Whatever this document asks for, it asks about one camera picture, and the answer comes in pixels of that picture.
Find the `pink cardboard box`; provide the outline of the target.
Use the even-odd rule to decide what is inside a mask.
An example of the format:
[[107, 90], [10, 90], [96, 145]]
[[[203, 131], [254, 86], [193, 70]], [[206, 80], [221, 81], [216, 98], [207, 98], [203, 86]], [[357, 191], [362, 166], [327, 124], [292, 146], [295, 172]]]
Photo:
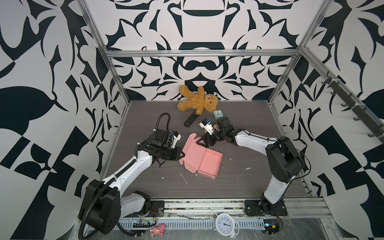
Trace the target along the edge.
[[218, 176], [223, 154], [198, 145], [199, 139], [196, 133], [189, 135], [182, 150], [185, 156], [179, 162], [191, 173], [215, 180]]

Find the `salmon cardboard box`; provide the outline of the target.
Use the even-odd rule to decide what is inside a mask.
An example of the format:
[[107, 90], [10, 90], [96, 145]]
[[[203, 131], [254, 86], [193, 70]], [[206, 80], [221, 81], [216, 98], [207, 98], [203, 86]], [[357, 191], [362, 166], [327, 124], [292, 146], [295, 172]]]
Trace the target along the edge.
[[215, 131], [214, 127], [208, 123], [204, 126], [204, 129], [206, 130], [207, 133], [209, 133], [209, 135], [212, 135], [213, 132]]

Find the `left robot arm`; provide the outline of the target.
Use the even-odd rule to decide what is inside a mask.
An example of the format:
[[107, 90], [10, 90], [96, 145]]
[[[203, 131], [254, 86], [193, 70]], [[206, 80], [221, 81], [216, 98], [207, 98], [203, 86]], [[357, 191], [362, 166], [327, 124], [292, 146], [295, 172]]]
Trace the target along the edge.
[[154, 162], [162, 165], [183, 158], [185, 153], [177, 146], [181, 138], [176, 131], [155, 130], [148, 140], [137, 144], [133, 157], [119, 170], [101, 181], [93, 180], [86, 188], [79, 211], [78, 238], [88, 240], [97, 232], [106, 235], [118, 225], [121, 217], [146, 214], [150, 204], [148, 195], [140, 191], [128, 197], [123, 194]]

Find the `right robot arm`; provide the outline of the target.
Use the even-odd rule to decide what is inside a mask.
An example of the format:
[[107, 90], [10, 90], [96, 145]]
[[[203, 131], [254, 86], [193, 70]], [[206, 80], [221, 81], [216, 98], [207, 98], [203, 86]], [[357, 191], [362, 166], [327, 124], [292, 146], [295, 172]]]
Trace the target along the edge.
[[206, 131], [202, 136], [205, 147], [212, 147], [217, 142], [227, 142], [267, 156], [272, 178], [259, 201], [263, 213], [283, 201], [289, 185], [305, 166], [299, 150], [287, 137], [269, 138], [245, 129], [236, 129], [227, 117], [215, 122], [204, 119], [199, 126]]

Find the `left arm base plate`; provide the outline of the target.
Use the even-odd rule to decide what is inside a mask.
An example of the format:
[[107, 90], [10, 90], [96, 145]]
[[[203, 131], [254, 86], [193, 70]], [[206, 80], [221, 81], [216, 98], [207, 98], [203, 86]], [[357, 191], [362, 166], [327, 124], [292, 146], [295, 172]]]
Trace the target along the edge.
[[140, 216], [151, 216], [155, 210], [162, 211], [164, 207], [165, 207], [164, 201], [148, 200], [148, 201], [145, 201], [143, 207], [137, 212], [128, 214], [128, 211], [125, 211], [124, 209], [122, 209], [121, 217], [130, 218], [130, 217], [140, 217]]

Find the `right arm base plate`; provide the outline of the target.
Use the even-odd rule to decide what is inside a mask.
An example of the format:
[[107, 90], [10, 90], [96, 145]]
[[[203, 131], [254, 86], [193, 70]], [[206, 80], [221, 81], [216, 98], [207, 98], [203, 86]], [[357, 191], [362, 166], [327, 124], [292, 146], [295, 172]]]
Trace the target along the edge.
[[268, 200], [245, 200], [245, 214], [249, 217], [256, 216], [287, 216], [288, 211], [283, 200], [271, 204]]

